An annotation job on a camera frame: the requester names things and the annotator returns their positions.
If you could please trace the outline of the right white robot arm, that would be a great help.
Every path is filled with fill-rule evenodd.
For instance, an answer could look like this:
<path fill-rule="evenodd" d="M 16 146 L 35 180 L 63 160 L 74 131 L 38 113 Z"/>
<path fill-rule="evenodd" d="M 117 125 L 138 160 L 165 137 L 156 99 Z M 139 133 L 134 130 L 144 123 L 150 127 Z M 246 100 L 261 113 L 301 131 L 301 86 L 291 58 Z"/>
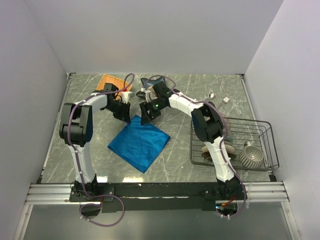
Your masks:
<path fill-rule="evenodd" d="M 150 88 L 142 88 L 145 101 L 140 104 L 141 124 L 151 122 L 161 115 L 161 110 L 170 107 L 190 116 L 197 138 L 207 147 L 213 162 L 222 200 L 236 197 L 246 200 L 247 192 L 242 180 L 233 168 L 224 144 L 226 123 L 215 107 L 206 101 L 196 101 L 182 92 L 175 92 L 164 82 Z"/>

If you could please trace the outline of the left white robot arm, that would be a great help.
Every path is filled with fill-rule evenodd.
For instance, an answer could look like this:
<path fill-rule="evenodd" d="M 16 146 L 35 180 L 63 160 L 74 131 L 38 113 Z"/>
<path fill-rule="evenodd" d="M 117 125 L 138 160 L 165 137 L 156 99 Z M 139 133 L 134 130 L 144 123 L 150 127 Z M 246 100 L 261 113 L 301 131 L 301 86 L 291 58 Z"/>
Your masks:
<path fill-rule="evenodd" d="M 88 201 L 99 195 L 97 175 L 92 165 L 90 141 L 94 133 L 93 115 L 108 110 L 115 119 L 129 123 L 131 92 L 119 90 L 114 84 L 106 83 L 103 90 L 96 90 L 87 98 L 65 103 L 62 107 L 59 137 L 68 146 L 75 169 L 73 192 Z"/>

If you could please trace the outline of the blue cloth napkin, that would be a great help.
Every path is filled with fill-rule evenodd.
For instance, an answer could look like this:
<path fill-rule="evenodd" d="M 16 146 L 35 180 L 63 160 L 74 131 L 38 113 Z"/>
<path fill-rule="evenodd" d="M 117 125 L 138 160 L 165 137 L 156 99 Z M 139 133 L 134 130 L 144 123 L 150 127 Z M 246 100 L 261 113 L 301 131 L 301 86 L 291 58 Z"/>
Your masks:
<path fill-rule="evenodd" d="M 138 171 L 145 173 L 162 152 L 170 136 L 135 115 L 107 146 Z"/>

